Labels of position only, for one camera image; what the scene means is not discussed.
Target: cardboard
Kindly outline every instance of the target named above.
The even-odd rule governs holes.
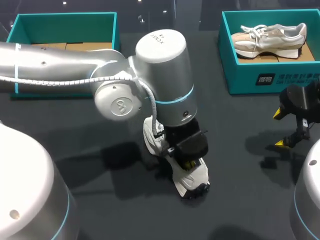
[[[254,59],[242,59],[238,57],[238,62],[241,64],[255,64],[255,63],[277,63],[276,56],[257,56]]]
[[[94,51],[100,49],[112,49],[111,42],[83,42],[67,43],[66,50],[69,51]]]
[[[310,48],[307,43],[305,43],[302,46],[302,53],[299,56],[298,59],[290,59],[290,58],[283,58],[283,57],[278,57],[278,60],[280,63],[284,62],[314,62],[315,58],[312,55]]]
[[[46,44],[31,44],[39,47],[47,47],[47,48],[54,48],[54,49],[61,49],[65,50],[67,44],[66,43],[46,43]]]
[[[55,48],[69,51],[94,51],[101,49],[112,49],[112,42],[82,42],[82,43],[44,43],[31,44],[38,47]]]

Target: shoe sole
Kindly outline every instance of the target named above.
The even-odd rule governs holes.
[[[298,59],[302,54],[302,47],[299,49],[278,49],[270,48],[262,51],[241,51],[235,50],[237,56],[241,59],[255,59],[257,56],[277,56],[286,59]]]

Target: dark gray table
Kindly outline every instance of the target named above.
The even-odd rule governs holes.
[[[143,34],[121,35],[125,56]],[[292,133],[294,116],[273,120],[276,95],[230,96],[217,49],[217,32],[185,34],[198,100],[208,130],[210,192],[183,201],[168,166],[144,147],[142,124],[105,120],[91,99],[12,101],[0,95],[0,119],[38,140],[57,163],[78,204],[80,240],[291,240],[289,207],[295,180],[311,145],[268,148]]]

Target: sneaker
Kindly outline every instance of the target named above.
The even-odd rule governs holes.
[[[162,131],[164,126],[156,121],[157,131]],[[155,138],[152,132],[152,116],[147,117],[143,123],[143,138],[145,145],[152,155],[160,156],[164,149],[168,147],[165,135]],[[198,166],[185,170],[177,161],[165,156],[165,159],[172,167],[172,180],[180,196],[184,199],[193,199],[209,191],[210,183],[208,168],[205,161],[200,158]]]
[[[244,32],[233,34],[235,52],[241,58],[254,59],[262,53],[282,58],[297,59],[307,37],[307,26],[282,26],[280,24],[253,28],[241,26]]]

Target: robotic arm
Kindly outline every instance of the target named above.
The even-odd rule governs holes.
[[[200,130],[187,44],[175,30],[158,30],[136,45],[136,55],[102,49],[73,52],[0,43],[0,92],[89,94],[107,119],[128,120],[149,97],[152,116],[143,136],[151,154],[165,157],[183,198],[209,190],[202,159],[208,142]]]
[[[293,148],[302,140],[310,138],[310,124],[320,123],[320,82],[307,86],[290,85],[279,96],[280,107],[273,116],[281,120],[288,114],[296,117],[297,128],[290,136],[275,145]],[[320,239],[320,140],[310,149],[290,206],[290,224],[297,240]]]

